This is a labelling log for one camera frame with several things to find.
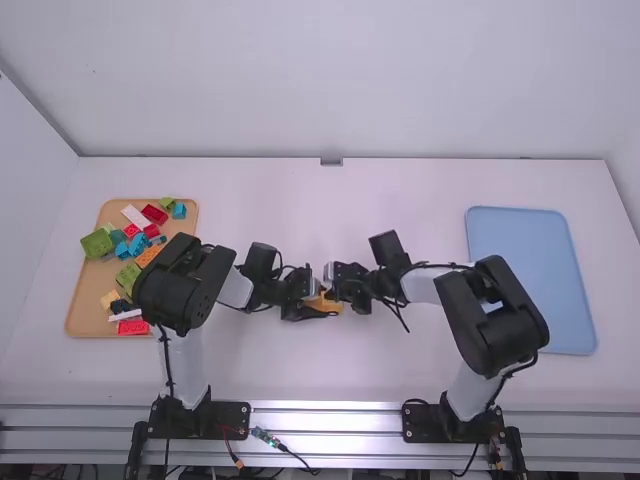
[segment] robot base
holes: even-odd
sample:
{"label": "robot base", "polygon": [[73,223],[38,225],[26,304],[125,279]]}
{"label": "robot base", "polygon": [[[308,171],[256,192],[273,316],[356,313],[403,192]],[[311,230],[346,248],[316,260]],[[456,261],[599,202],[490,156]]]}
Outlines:
{"label": "robot base", "polygon": [[146,436],[246,440],[250,414],[251,405],[247,402],[211,401],[211,387],[195,410],[186,410],[175,398],[159,397],[151,406]]}
{"label": "robot base", "polygon": [[440,404],[405,403],[402,406],[402,438],[407,443],[488,443],[502,437],[504,419],[500,407],[469,422],[460,422],[451,411],[446,395]]}

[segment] orange tray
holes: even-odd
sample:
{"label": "orange tray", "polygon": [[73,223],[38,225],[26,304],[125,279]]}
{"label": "orange tray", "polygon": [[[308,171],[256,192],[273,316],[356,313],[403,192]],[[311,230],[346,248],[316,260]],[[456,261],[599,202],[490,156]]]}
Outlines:
{"label": "orange tray", "polygon": [[[120,213],[120,210],[129,204],[138,210],[142,210],[147,203],[161,208],[158,200],[158,198],[117,198],[109,200],[100,209],[95,228],[110,222],[116,228],[124,229],[131,222]],[[178,232],[193,235],[196,231],[198,204],[193,200],[176,200],[186,205],[187,218],[174,220],[169,215],[169,219],[159,227],[160,233],[167,236],[167,241],[171,240]],[[77,239],[76,243],[78,254],[83,254],[80,239]],[[128,258],[125,261],[117,257],[107,261],[100,259],[88,260],[85,258],[75,292],[73,293],[73,299],[69,306],[67,320],[64,324],[67,335],[85,338],[132,338],[118,336],[117,322],[109,323],[107,321],[111,312],[105,312],[102,309],[100,298],[114,289],[117,290],[121,297],[125,298],[123,289],[116,283],[116,274],[126,264],[133,261],[133,258]]]}

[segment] light blue mat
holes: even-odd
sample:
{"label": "light blue mat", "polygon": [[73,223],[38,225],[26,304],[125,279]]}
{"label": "light blue mat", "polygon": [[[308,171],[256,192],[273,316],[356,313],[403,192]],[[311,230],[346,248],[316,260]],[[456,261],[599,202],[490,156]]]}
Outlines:
{"label": "light blue mat", "polygon": [[549,325],[543,352],[591,355],[597,340],[569,225],[551,210],[472,207],[469,255],[501,255]]}

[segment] orange lego brick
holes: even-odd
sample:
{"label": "orange lego brick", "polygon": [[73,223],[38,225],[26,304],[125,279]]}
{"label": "orange lego brick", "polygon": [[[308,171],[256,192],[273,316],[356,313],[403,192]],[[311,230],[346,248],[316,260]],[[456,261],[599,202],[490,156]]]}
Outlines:
{"label": "orange lego brick", "polygon": [[146,267],[151,263],[151,260],[153,260],[155,256],[160,253],[160,250],[162,250],[161,245],[152,245],[144,252],[142,252],[138,258],[136,258],[136,263],[140,268]]}

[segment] yellow block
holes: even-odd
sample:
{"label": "yellow block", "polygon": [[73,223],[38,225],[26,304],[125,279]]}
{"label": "yellow block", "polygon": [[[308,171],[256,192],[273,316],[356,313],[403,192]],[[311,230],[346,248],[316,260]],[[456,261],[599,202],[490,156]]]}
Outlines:
{"label": "yellow block", "polygon": [[120,295],[118,295],[118,292],[116,292],[115,290],[111,290],[109,293],[107,293],[104,297],[100,299],[100,305],[102,305],[102,308],[106,312],[111,307],[111,302],[115,302],[116,300],[119,300],[119,299],[120,299]]}

